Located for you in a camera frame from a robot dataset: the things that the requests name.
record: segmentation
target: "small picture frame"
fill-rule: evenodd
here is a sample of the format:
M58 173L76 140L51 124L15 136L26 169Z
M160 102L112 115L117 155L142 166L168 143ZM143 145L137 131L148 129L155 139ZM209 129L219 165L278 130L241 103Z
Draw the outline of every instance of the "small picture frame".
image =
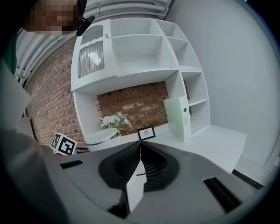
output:
M154 133L154 126L138 129L137 132L140 141L156 137L156 134Z

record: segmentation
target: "brick wall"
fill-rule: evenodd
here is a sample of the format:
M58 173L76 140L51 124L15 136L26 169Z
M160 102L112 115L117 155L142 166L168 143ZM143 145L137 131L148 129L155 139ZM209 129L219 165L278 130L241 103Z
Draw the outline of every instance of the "brick wall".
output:
M110 116L122 110L128 114L133 128L125 126L122 135L150 125L167 123L163 100L168 98L165 82L139 85L97 96L95 104L99 116Z
M27 84L26 91L32 97L27 114L40 144L50 145L59 132L85 146L70 85L75 41L73 37L53 52Z

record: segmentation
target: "white countertop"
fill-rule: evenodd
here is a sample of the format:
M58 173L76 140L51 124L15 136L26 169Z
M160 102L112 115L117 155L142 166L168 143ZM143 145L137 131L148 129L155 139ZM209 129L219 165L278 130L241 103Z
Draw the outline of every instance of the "white countertop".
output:
M247 137L245 133L209 125L183 143L169 132L168 124L155 127L154 130L156 137L146 141L204 156L229 173L235 168ZM138 133L134 133L122 136L119 144L137 140Z

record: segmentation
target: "black slot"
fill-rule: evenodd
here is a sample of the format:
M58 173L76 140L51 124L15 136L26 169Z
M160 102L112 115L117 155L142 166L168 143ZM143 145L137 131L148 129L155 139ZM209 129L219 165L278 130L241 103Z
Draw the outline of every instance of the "black slot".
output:
M67 169L67 168L70 168L70 167L73 167L73 166L78 166L78 165L81 165L81 164L83 164L83 162L81 160L74 160L74 161L71 161L71 162L62 163L62 164L60 164L60 166L61 166L62 169Z
M217 180L217 178L210 178L203 182L227 213L241 204L241 202L230 193L229 190Z

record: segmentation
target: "white shelving unit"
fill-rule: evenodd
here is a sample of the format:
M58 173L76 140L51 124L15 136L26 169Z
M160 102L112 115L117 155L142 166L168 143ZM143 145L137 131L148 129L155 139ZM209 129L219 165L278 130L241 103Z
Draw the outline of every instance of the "white shelving unit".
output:
M168 91L167 115L176 111L180 120L173 122L174 126L170 128L169 121L176 116L168 116L169 130L166 125L160 126L157 133L174 135L172 130L180 126L184 133L180 140L170 139L181 142L178 145L182 149L189 145L188 138L196 139L196 147L200 148L198 139L201 136L203 144L216 151L224 150L227 138L231 139L231 144L236 140L239 147L236 152L242 152L246 134L225 132L223 128L210 125L210 102L204 74L185 34L174 23L151 18L101 21L92 24L77 38L71 88L84 136L101 129L95 122L98 120L95 96L160 81L165 81ZM223 144L218 142L218 133L225 133L221 139ZM136 135L122 138L130 139L130 136L135 138Z

